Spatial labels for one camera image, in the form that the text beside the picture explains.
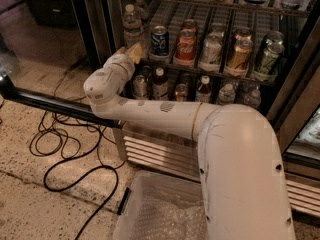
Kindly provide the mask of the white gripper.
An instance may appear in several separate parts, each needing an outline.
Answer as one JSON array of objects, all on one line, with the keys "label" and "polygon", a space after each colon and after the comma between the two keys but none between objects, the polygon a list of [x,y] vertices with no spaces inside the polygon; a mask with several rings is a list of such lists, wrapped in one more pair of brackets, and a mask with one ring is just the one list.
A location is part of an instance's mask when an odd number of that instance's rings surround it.
[{"label": "white gripper", "polygon": [[140,43],[128,50],[125,47],[118,49],[102,68],[92,73],[84,82],[83,89],[89,102],[102,104],[119,95],[135,72],[134,63],[138,64],[142,55]]}]

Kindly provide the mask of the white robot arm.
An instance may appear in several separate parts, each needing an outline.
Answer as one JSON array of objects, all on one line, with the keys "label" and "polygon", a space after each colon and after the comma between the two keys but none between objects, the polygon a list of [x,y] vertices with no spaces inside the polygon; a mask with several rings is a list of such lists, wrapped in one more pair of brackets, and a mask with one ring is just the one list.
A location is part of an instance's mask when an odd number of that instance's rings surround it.
[{"label": "white robot arm", "polygon": [[99,118],[132,121],[197,144],[209,240],[296,240],[279,144],[268,120],[240,104],[121,95],[142,48],[122,48],[83,88]]}]

